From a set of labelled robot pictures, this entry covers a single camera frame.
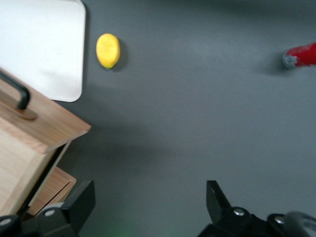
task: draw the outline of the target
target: red can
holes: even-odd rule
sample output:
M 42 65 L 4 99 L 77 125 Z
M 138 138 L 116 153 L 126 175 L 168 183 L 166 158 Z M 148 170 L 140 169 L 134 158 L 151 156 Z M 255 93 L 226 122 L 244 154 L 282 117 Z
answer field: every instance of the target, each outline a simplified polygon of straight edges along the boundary
M 285 52 L 283 63 L 288 68 L 316 67 L 316 43 L 292 48 Z

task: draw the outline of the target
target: white tray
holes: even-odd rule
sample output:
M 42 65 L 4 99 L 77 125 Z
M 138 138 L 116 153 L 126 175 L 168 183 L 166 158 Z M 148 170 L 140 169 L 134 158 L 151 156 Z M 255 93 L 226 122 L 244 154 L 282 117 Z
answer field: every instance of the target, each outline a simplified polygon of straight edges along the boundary
M 81 95 L 85 8 L 80 0 L 1 0 L 0 67 L 50 99 Z

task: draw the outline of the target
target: lemon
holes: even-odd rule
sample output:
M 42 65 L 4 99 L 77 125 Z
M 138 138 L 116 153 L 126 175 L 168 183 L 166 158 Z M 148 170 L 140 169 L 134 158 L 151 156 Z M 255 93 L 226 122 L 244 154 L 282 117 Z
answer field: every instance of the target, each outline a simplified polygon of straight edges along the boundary
M 119 60 L 119 40 L 112 34 L 101 35 L 96 44 L 99 63 L 106 69 L 112 68 Z

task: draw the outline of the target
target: gray tabletop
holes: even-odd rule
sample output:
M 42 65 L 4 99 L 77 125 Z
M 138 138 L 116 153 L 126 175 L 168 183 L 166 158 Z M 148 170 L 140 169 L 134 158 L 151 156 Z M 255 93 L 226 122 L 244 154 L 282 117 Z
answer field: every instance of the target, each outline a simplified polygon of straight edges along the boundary
M 314 0 L 83 0 L 83 93 L 92 125 L 59 166 L 93 179 L 80 236 L 195 237 L 207 180 L 266 219 L 316 216 L 316 69 L 282 54 L 316 41 Z M 99 36 L 120 40 L 110 71 Z

